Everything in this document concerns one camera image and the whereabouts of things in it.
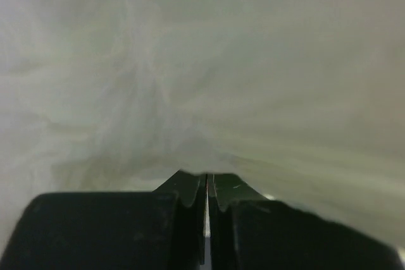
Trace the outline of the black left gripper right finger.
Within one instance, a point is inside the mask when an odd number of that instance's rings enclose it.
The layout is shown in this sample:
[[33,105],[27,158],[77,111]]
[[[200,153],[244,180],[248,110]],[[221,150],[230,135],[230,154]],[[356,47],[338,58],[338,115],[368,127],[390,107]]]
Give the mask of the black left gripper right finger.
[[267,199],[238,176],[208,175],[213,269],[404,269],[396,250]]

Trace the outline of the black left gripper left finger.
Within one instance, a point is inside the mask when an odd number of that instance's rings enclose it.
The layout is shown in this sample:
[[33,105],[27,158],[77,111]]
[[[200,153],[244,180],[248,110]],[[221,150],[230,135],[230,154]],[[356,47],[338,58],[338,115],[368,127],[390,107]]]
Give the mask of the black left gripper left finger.
[[2,269],[199,269],[206,175],[152,192],[45,193],[25,208]]

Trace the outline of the light green plastic bag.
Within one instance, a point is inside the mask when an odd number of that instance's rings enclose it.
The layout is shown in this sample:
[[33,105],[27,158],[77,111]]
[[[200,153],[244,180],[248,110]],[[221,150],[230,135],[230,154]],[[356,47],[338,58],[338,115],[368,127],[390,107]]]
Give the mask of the light green plastic bag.
[[1,245],[176,170],[404,246],[404,0],[1,0]]

